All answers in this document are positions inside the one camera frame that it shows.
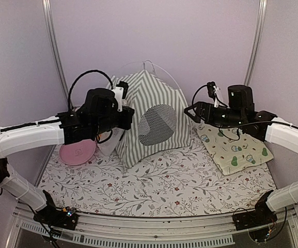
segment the floral pattern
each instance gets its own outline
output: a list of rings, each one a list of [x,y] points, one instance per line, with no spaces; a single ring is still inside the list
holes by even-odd
[[[224,176],[195,130],[189,147],[165,150],[124,170],[118,155],[96,151],[81,166],[61,163],[56,147],[39,188],[55,203],[94,214],[189,216],[252,208],[275,188],[266,164]]]

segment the purple wall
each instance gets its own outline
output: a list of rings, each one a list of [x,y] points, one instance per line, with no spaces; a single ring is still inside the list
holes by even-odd
[[[118,70],[123,65],[150,59],[172,74],[188,101],[208,81],[216,81],[224,93],[228,85],[244,82],[259,8],[256,0],[64,0],[51,5],[68,85],[88,69],[121,76],[141,68]],[[75,87],[73,102],[82,104],[88,89],[105,85],[100,75],[87,75]]]
[[[298,1],[268,1],[251,87],[257,110],[271,111],[298,125]],[[270,149],[276,185],[297,181],[298,155],[278,146]]]
[[[66,110],[46,31],[42,1],[0,1],[0,126],[38,120]],[[34,182],[48,147],[9,157]],[[16,200],[0,197],[0,248],[5,246]]]

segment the mesh panel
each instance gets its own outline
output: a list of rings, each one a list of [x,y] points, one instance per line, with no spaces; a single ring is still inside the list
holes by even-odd
[[[170,105],[159,104],[149,108],[138,124],[138,138],[144,146],[168,140],[176,129],[176,111]]]

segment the pink lid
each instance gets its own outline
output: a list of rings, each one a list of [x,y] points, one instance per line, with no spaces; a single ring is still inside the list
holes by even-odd
[[[60,160],[67,165],[81,165],[86,163],[96,150],[96,142],[86,139],[70,145],[62,145],[59,150]]]

